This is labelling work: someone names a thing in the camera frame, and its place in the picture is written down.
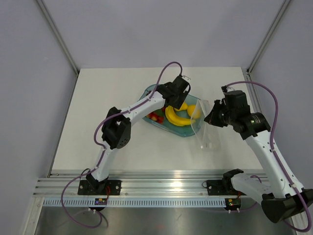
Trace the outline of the clear dotted zip bag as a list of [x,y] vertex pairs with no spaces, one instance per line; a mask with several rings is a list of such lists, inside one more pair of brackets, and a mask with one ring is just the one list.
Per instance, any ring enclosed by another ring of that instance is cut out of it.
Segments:
[[198,132],[195,131],[194,127],[192,127],[192,129],[195,132],[200,149],[204,151],[217,151],[220,148],[220,140],[217,128],[204,121],[212,107],[207,100],[203,99],[199,99],[196,103],[196,106],[201,111],[201,117],[199,118],[201,127]]

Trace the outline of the yellow pear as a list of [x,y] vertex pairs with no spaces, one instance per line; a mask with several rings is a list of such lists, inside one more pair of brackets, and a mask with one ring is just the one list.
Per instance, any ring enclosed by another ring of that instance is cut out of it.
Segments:
[[188,105],[184,102],[182,103],[180,108],[174,108],[175,111],[180,112],[180,111],[185,111],[188,109]]

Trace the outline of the yellow banana bunch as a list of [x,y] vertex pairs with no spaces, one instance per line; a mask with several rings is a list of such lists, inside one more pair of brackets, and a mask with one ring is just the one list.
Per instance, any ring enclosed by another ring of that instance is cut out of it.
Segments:
[[195,120],[192,120],[190,118],[184,118],[184,117],[182,118],[178,116],[175,113],[174,108],[172,106],[168,106],[165,109],[165,115],[167,119],[169,120],[169,122],[176,126],[188,126],[196,122]]

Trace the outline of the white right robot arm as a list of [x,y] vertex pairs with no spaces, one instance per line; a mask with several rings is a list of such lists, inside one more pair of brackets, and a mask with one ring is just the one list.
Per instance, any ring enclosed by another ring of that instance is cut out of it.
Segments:
[[288,167],[272,138],[273,128],[261,113],[252,113],[243,91],[230,91],[215,100],[204,121],[217,127],[232,126],[252,149],[265,171],[269,186],[251,179],[243,170],[234,169],[223,174],[217,186],[208,180],[207,190],[228,195],[242,193],[261,205],[273,223],[304,212],[313,203],[312,189],[306,189]]

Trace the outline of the yellow lemon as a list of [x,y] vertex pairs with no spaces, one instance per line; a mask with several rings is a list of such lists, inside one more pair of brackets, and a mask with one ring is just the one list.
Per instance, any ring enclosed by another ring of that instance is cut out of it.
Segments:
[[201,111],[196,105],[189,105],[187,113],[191,119],[199,119],[201,117]]

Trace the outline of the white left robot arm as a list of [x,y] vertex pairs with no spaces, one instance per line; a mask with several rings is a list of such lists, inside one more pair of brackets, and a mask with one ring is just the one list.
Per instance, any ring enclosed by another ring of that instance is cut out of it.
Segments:
[[94,133],[95,143],[101,146],[99,160],[94,169],[86,175],[89,190],[93,194],[100,195],[105,191],[113,160],[118,150],[130,141],[132,126],[149,113],[163,107],[180,108],[190,90],[189,82],[179,75],[172,82],[155,85],[150,93],[127,108],[109,109],[106,119],[101,122]]

